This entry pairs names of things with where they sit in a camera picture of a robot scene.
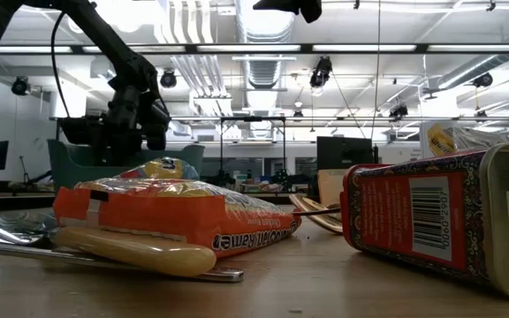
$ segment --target spice tin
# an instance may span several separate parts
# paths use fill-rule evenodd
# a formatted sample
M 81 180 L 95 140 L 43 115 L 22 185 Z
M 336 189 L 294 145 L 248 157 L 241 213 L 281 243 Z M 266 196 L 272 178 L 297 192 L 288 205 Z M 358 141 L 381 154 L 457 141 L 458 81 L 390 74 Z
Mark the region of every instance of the spice tin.
M 356 165 L 340 199 L 344 236 L 354 248 L 509 296 L 509 144 Z

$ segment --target bag of snacks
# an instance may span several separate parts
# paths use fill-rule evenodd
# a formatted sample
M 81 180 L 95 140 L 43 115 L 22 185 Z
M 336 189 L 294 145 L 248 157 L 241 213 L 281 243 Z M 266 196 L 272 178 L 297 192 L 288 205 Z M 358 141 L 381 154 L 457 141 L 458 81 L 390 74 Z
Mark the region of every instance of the bag of snacks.
M 290 236 L 299 216 L 241 193 L 195 180 L 102 178 L 62 188 L 60 226 L 86 226 L 172 239 L 225 257 Z
M 189 163 L 176 158 L 164 157 L 144 163 L 115 178 L 172 178 L 199 180 L 197 171 Z

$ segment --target ceiling duct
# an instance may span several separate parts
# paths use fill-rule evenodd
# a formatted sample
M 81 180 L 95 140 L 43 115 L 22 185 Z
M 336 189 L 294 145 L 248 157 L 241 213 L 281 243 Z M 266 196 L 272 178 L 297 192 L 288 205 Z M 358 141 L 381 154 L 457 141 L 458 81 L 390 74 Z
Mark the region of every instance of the ceiling duct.
M 239 40 L 244 43 L 287 43 L 292 38 L 293 13 L 255 11 L 256 0 L 235 0 Z M 273 88 L 280 80 L 282 61 L 246 61 L 247 88 Z M 267 93 L 260 102 L 259 95 Z M 247 92 L 247 103 L 258 110 L 270 110 L 276 104 L 276 92 Z
M 509 37 L 503 42 L 509 43 Z M 507 62 L 509 62 L 509 54 L 493 55 L 490 57 L 479 56 L 456 68 L 455 70 L 445 74 L 439 79 L 430 79 L 429 85 L 427 87 L 433 88 L 425 87 L 423 89 L 423 93 L 429 94 L 455 88 L 459 85 L 474 80 Z M 414 96 L 417 96 L 417 94 L 417 88 L 410 87 L 399 95 L 399 99 L 401 101 L 406 101 Z

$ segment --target table surface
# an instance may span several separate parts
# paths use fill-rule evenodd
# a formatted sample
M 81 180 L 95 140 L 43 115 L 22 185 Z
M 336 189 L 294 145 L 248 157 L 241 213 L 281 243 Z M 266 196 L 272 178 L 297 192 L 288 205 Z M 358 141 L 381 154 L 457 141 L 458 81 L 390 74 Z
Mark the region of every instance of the table surface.
M 291 238 L 221 261 L 238 284 L 0 256 L 4 317 L 509 317 L 509 299 L 353 250 L 304 219 Z

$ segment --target silver spoon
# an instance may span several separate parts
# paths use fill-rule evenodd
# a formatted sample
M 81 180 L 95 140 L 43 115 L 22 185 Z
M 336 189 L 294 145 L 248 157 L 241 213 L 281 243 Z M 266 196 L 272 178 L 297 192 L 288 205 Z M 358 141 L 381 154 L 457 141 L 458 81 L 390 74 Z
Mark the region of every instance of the silver spoon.
M 145 270 L 132 265 L 79 252 L 64 252 L 34 246 L 52 246 L 50 232 L 57 228 L 52 212 L 12 211 L 0 213 L 0 254 L 45 261 L 114 269 Z M 194 279 L 236 283 L 243 280 L 242 269 L 216 267 Z

